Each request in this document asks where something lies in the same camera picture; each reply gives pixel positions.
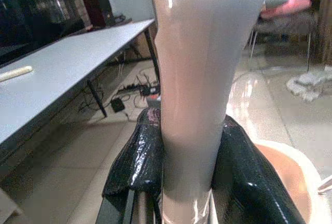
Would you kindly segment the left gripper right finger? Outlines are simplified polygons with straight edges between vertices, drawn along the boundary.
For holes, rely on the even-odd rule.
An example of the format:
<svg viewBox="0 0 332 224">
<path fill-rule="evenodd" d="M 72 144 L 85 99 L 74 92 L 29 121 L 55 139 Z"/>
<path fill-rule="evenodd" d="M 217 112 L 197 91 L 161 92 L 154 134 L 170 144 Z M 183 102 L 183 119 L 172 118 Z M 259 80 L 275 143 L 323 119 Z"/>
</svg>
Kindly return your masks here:
<svg viewBox="0 0 332 224">
<path fill-rule="evenodd" d="M 212 180 L 218 224 L 306 224 L 276 170 L 225 116 Z"/>
</svg>

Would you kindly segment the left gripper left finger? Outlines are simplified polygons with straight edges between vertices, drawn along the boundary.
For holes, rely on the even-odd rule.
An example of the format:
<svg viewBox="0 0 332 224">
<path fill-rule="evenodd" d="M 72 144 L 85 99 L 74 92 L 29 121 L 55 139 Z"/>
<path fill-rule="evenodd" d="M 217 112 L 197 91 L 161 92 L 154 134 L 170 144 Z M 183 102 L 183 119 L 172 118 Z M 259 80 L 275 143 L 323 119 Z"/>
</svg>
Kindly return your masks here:
<svg viewBox="0 0 332 224">
<path fill-rule="evenodd" d="M 109 170 L 102 224 L 162 224 L 163 155 L 161 111 L 145 108 Z"/>
</svg>

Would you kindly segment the beige long-handled dustpan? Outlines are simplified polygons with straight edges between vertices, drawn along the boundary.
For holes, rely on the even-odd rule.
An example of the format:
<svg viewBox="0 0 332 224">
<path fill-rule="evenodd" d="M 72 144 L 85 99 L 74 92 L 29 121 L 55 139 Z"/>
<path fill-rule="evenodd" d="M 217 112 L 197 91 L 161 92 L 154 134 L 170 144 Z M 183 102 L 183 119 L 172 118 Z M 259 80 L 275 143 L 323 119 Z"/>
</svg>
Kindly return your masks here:
<svg viewBox="0 0 332 224">
<path fill-rule="evenodd" d="M 287 144 L 264 139 L 254 144 L 273 165 L 306 224 L 332 224 L 328 199 L 317 192 L 321 177 L 313 163 Z"/>
</svg>

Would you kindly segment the black power adapter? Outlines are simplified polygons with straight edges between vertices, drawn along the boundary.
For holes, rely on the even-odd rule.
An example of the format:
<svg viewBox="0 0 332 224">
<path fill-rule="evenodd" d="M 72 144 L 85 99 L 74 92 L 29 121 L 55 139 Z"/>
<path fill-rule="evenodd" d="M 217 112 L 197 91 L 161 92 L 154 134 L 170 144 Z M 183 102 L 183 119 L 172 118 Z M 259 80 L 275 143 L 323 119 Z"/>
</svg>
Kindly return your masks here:
<svg viewBox="0 0 332 224">
<path fill-rule="evenodd" d="M 124 105 L 122 99 L 119 97 L 112 99 L 110 101 L 110 104 L 111 104 L 112 110 L 115 113 L 121 112 L 125 109 L 125 105 Z"/>
</svg>

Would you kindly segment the black power strip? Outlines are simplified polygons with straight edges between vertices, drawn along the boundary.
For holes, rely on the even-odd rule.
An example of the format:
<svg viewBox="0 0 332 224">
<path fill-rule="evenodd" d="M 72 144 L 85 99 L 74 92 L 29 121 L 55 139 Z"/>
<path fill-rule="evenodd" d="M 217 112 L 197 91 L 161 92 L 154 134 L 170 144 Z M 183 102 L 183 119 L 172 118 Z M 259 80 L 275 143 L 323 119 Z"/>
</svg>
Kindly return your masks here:
<svg viewBox="0 0 332 224">
<path fill-rule="evenodd" d="M 138 92 L 141 96 L 150 96 L 154 94 L 160 94 L 160 86 L 152 85 L 150 83 L 138 83 L 130 84 L 118 89 L 117 94 L 129 94 Z"/>
</svg>

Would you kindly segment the white mop head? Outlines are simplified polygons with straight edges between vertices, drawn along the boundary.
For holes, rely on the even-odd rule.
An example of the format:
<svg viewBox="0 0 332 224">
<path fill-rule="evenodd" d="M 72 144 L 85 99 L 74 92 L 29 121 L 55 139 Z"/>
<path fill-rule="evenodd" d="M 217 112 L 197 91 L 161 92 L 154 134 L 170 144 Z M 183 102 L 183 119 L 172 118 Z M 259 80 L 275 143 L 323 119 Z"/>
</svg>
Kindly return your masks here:
<svg viewBox="0 0 332 224">
<path fill-rule="evenodd" d="M 332 96 L 332 71 L 308 72 L 292 77 L 285 85 L 293 95 L 312 102 L 322 96 Z"/>
</svg>

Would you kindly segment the grey table with black legs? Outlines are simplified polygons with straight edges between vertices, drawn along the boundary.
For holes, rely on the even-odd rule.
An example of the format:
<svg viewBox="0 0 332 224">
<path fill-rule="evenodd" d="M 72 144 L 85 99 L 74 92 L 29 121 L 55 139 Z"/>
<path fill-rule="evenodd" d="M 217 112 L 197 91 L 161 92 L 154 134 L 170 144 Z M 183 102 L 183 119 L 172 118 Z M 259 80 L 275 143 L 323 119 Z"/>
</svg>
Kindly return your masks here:
<svg viewBox="0 0 332 224">
<path fill-rule="evenodd" d="M 24 128 L 144 32 L 154 19 L 66 37 L 0 69 L 33 71 L 0 82 L 0 160 L 21 145 Z"/>
</svg>

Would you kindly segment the metal-legged chair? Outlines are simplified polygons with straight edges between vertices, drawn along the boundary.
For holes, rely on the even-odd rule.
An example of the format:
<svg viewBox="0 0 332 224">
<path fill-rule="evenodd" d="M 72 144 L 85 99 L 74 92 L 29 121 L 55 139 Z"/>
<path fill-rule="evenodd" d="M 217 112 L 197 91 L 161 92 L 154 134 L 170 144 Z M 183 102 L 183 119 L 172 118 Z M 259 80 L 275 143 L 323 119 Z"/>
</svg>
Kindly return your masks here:
<svg viewBox="0 0 332 224">
<path fill-rule="evenodd" d="M 261 34 L 278 34 L 278 35 L 298 35 L 298 37 L 307 37 L 307 70 L 310 68 L 310 51 L 311 41 L 317 30 L 317 18 L 314 13 L 307 10 L 297 13 L 291 13 L 284 16 L 273 17 L 268 20 L 259 20 L 252 28 L 250 35 L 249 47 L 251 49 L 249 60 L 254 55 L 256 40 L 259 33 Z"/>
</svg>

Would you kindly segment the cream stick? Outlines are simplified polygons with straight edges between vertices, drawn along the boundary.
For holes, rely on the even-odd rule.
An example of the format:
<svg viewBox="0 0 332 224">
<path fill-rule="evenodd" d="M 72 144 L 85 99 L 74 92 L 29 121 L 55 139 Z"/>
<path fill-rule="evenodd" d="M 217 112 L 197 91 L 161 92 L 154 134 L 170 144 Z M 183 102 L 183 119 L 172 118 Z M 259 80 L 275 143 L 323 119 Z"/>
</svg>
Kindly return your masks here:
<svg viewBox="0 0 332 224">
<path fill-rule="evenodd" d="M 16 68 L 0 74 L 0 82 L 6 81 L 33 71 L 31 66 L 24 66 L 21 68 Z"/>
</svg>

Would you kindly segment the brown wooden cabinet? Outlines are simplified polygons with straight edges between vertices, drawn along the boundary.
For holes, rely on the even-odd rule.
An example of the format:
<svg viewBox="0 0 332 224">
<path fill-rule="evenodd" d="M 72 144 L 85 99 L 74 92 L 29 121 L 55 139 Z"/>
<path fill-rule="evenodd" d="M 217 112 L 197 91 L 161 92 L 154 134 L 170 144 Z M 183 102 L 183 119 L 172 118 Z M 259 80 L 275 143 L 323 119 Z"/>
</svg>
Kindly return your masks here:
<svg viewBox="0 0 332 224">
<path fill-rule="evenodd" d="M 311 62 L 332 67 L 332 0 L 312 0 L 316 20 Z"/>
</svg>

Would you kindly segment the pink cushion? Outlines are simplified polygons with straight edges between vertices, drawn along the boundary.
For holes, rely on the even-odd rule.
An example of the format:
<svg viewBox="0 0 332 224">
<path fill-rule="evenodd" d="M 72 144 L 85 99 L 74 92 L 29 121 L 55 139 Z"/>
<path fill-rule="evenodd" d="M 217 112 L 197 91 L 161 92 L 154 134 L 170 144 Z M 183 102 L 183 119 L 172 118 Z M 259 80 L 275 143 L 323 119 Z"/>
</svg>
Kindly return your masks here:
<svg viewBox="0 0 332 224">
<path fill-rule="evenodd" d="M 276 8 L 270 8 L 262 11 L 260 13 L 260 17 L 263 19 L 272 19 L 274 17 L 291 15 L 306 10 L 310 8 L 311 5 L 311 0 L 288 0 L 288 2 Z"/>
</svg>

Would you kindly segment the large black screen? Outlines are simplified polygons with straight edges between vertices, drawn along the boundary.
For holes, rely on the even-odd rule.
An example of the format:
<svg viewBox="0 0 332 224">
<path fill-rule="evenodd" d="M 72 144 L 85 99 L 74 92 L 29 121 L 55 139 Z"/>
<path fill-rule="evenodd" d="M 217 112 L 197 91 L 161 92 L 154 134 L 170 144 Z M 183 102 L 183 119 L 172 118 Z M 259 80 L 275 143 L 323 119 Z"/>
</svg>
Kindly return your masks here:
<svg viewBox="0 0 332 224">
<path fill-rule="evenodd" d="M 0 0 L 0 67 L 90 24 L 83 0 Z"/>
</svg>

